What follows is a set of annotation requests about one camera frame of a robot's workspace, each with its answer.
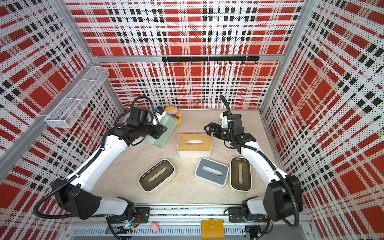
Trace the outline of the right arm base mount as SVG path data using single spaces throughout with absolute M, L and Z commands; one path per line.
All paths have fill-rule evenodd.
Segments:
M 265 215 L 251 215 L 245 217 L 241 207 L 229 207 L 224 211 L 229 217 L 230 223 L 267 223 L 269 220 Z

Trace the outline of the yellow leather wallet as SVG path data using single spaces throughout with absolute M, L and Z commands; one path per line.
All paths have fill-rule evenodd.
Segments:
M 201 233 L 203 240 L 221 240 L 225 238 L 223 220 L 203 220 L 201 221 Z

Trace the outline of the cream box dark lid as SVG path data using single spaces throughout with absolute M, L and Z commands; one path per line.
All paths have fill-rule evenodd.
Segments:
M 163 159 L 139 177 L 139 185 L 147 194 L 155 194 L 170 183 L 176 176 L 174 165 Z
M 248 193 L 252 189 L 250 162 L 242 157 L 233 157 L 230 165 L 230 187 L 238 193 Z

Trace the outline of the cream box dark lid right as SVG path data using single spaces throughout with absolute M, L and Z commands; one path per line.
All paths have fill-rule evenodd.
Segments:
M 230 165 L 230 187 L 238 193 L 248 193 L 252 189 L 250 162 L 242 157 L 233 157 Z

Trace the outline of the black hook rail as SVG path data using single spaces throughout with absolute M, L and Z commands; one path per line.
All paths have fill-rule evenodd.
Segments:
M 181 62 L 258 62 L 260 56 L 206 56 L 206 57 L 162 57 L 164 63 Z

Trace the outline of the white bamboo-lid tissue box centre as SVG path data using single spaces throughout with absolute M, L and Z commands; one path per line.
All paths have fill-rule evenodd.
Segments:
M 177 151 L 180 158 L 209 158 L 212 138 L 207 134 L 180 134 Z

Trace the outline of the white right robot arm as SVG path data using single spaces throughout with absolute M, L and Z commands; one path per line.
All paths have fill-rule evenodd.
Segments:
M 263 197 L 243 201 L 243 217 L 250 221 L 258 215 L 264 215 L 273 222 L 283 221 L 291 229 L 297 229 L 303 210 L 300 180 L 278 168 L 261 150 L 256 139 L 245 133 L 243 128 L 233 131 L 210 123 L 204 130 L 209 136 L 229 142 L 248 160 L 265 184 Z

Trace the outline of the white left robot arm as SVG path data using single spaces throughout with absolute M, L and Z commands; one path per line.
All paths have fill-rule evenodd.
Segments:
M 134 203 L 118 197 L 102 198 L 92 194 L 92 190 L 109 165 L 127 147 L 138 138 L 161 137 L 167 127 L 150 122 L 132 127 L 116 124 L 106 131 L 101 146 L 75 172 L 65 180 L 56 179 L 52 191 L 36 203 L 33 214 L 42 219 L 64 219 L 77 217 L 86 220 L 100 216 L 119 216 L 130 221 L 135 217 Z M 59 207 L 67 211 L 66 215 L 49 215 L 40 211 L 40 207 L 51 197 L 55 197 Z

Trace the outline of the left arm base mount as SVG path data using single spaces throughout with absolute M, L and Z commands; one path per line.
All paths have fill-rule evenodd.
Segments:
M 151 208 L 149 207 L 135 207 L 122 216 L 112 215 L 110 217 L 110 222 L 111 224 L 129 224 L 130 226 L 145 224 L 148 222 L 150 211 Z

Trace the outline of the mint green square tissue box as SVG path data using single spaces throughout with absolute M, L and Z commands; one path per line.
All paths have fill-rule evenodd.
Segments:
M 146 136 L 144 141 L 147 142 L 150 145 L 157 146 L 159 148 L 162 148 L 168 138 L 170 137 L 171 133 L 173 132 L 175 126 L 178 123 L 178 120 L 169 115 L 168 113 L 163 113 L 162 116 L 157 114 L 159 122 L 160 130 L 155 133 L 155 138 L 152 136 Z

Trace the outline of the white box grey lid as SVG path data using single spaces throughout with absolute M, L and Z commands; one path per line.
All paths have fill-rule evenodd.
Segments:
M 201 158 L 195 170 L 195 177 L 198 181 L 222 189 L 227 183 L 229 169 L 225 164 Z

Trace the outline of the small pink object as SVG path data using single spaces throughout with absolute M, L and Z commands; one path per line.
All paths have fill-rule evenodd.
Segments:
M 154 233 L 158 233 L 160 231 L 159 223 L 152 222 L 151 223 L 151 229 Z

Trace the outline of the cream box dark lid left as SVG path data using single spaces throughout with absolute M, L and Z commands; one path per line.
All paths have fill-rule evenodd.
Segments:
M 139 177 L 139 185 L 147 194 L 155 194 L 170 183 L 176 176 L 174 165 L 163 159 Z

